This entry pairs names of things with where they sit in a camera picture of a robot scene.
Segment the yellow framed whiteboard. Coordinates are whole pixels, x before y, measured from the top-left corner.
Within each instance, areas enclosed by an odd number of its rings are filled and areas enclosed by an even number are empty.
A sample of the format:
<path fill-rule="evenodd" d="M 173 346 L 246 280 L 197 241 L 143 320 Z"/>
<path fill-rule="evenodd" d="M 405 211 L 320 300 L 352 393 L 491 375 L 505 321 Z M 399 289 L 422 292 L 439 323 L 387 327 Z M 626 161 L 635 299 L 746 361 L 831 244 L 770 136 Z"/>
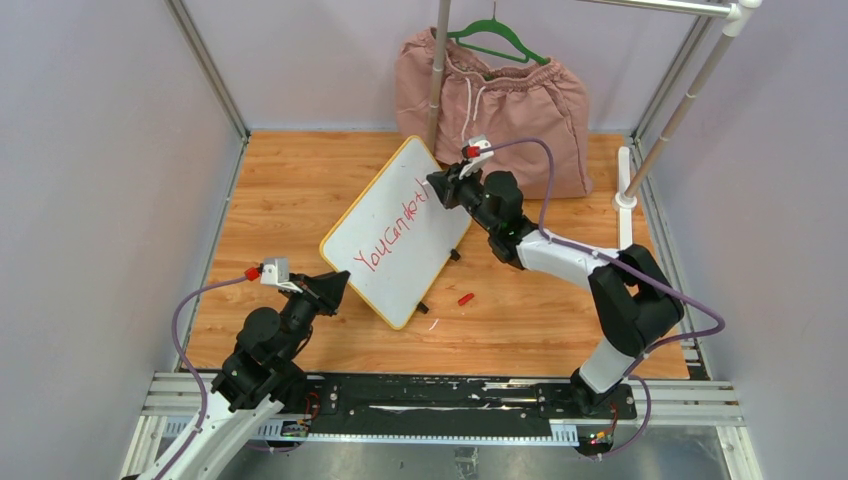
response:
<path fill-rule="evenodd" d="M 471 226 L 416 181 L 441 168 L 408 137 L 322 239 L 319 252 L 392 329 L 406 326 Z"/>

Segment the red marker cap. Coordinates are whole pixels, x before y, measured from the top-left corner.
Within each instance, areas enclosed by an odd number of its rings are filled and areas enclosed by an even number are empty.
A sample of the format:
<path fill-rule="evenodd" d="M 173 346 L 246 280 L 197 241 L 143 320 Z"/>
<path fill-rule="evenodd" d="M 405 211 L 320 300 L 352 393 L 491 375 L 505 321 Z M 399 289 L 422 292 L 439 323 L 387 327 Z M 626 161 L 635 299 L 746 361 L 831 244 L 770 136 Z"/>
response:
<path fill-rule="evenodd" d="M 473 293 L 468 293 L 468 294 L 466 294 L 466 295 L 462 296 L 462 297 L 461 297 L 461 298 L 457 301 L 457 304 L 458 304 L 459 306 L 464 306 L 464 305 L 466 305 L 469 301 L 471 301 L 474 297 L 475 297 L 475 295 L 474 295 Z"/>

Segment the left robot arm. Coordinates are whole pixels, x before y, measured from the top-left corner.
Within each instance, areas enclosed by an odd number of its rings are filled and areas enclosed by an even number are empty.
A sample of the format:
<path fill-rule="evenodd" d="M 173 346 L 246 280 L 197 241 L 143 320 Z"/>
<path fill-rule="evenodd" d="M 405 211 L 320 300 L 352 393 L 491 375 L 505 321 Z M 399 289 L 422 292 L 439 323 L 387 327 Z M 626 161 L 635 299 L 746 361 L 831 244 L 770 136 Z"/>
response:
<path fill-rule="evenodd" d="M 191 362 L 185 364 L 198 385 L 200 406 L 140 478 L 215 479 L 275 414 L 299 412 L 312 420 L 319 398 L 308 391 L 307 375 L 295 359 L 315 318 L 337 314 L 349 279 L 345 270 L 295 274 L 284 258 L 268 259 L 236 278 L 272 287 L 287 302 L 280 310 L 260 307 L 246 316 L 233 352 L 211 383 Z"/>

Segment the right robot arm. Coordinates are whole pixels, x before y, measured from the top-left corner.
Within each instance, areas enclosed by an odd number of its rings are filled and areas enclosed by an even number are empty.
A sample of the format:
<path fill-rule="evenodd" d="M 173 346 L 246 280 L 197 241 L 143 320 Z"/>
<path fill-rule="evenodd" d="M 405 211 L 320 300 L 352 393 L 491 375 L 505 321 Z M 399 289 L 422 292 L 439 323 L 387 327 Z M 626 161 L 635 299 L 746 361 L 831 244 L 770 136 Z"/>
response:
<path fill-rule="evenodd" d="M 591 294 L 603 337 L 571 375 L 569 397 L 580 415 L 598 416 L 636 360 L 682 319 L 682 302 L 645 247 L 597 249 L 553 235 L 524 214 L 524 197 L 512 173 L 462 177 L 461 169 L 453 165 L 431 173 L 426 182 L 444 208 L 463 209 L 487 233 L 499 261 Z"/>

